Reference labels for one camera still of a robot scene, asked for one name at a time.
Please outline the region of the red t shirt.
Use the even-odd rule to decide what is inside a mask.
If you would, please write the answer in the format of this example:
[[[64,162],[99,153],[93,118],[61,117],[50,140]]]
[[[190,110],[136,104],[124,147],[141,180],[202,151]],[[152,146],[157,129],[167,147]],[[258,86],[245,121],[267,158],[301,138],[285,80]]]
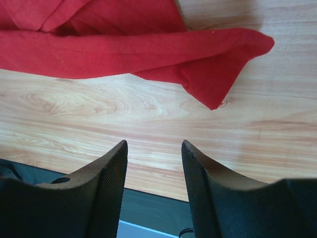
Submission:
[[[2,69],[85,79],[130,73],[177,83],[217,109],[273,38],[245,28],[188,31],[172,0],[3,0]]]

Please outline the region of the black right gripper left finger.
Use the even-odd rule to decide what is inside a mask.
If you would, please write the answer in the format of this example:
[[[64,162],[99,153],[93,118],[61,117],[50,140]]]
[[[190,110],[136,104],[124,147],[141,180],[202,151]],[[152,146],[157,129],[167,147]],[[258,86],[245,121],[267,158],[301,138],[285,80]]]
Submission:
[[[51,183],[0,181],[3,238],[114,238],[127,170],[128,145],[119,142],[86,166]]]

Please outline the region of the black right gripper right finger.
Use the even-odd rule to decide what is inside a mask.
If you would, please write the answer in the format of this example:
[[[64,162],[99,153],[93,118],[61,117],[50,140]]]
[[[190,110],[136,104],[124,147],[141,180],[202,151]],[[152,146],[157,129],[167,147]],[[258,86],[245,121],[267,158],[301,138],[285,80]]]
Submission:
[[[183,141],[181,156],[195,237],[316,237],[316,179],[261,182],[213,160],[189,141]]]

